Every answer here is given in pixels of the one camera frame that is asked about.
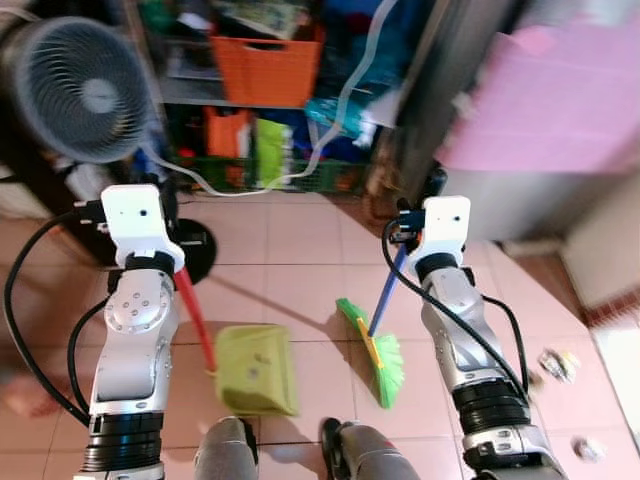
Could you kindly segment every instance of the fan grille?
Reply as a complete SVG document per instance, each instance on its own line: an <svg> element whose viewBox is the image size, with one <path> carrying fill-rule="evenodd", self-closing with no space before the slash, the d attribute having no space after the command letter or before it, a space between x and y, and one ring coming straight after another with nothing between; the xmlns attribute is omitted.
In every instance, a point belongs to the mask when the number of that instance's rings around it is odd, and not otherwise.
<svg viewBox="0 0 640 480"><path fill-rule="evenodd" d="M28 32L14 65L19 108L33 133L76 160L104 163L132 153L149 100L130 48L90 20L41 23Z"/></svg>

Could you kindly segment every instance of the person's foot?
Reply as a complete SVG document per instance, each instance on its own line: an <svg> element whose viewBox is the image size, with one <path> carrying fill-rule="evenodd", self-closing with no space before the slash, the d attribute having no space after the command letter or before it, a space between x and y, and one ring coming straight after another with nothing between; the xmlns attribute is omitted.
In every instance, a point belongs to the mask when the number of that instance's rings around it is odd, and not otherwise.
<svg viewBox="0 0 640 480"><path fill-rule="evenodd" d="M44 417L58 410L58 403L32 376L16 374L0 389L0 398L15 413L27 418Z"/></svg>

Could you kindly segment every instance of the green broom head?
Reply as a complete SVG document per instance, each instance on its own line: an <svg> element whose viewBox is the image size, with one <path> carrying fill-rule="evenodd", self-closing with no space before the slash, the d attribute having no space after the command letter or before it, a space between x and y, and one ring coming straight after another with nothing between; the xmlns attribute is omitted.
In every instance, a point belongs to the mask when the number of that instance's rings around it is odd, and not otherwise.
<svg viewBox="0 0 640 480"><path fill-rule="evenodd" d="M380 406L391 408L404 383L404 371L402 370L404 362L400 355L400 343L395 335L370 337L367 333L369 321L366 312L346 298L336 300L336 305L349 319L353 327L360 332L365 347L367 347L376 374Z"/></svg>

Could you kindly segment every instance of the green dustpan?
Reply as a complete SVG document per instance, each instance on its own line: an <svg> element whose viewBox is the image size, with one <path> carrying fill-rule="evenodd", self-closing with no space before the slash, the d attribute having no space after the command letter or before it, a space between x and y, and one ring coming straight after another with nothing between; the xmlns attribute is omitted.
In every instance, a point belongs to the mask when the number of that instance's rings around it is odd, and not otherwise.
<svg viewBox="0 0 640 480"><path fill-rule="evenodd" d="M222 329L215 341L218 398L238 415L297 415L289 332L278 325Z"/></svg>

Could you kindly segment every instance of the blue broom handle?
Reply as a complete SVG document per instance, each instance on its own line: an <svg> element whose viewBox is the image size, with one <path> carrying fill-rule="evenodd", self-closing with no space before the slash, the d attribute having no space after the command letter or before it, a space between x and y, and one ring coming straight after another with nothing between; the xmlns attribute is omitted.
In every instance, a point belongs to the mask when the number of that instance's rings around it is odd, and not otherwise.
<svg viewBox="0 0 640 480"><path fill-rule="evenodd" d="M407 259L407 250L404 245L401 245L398 249L398 253L396 254L396 258L393 260L393 264L398 268L398 270L402 270L404 268L405 261ZM398 281L393 272L389 272L389 276L387 276L387 281L384 282L384 287L382 288L382 293L380 294L380 298L378 299L378 305L376 306L376 311L373 314L373 319L371 320L371 325L369 326L369 336L373 337L378 329L378 324L382 319L382 315L384 311L387 309L387 304L391 299L391 295L396 288Z"/></svg>

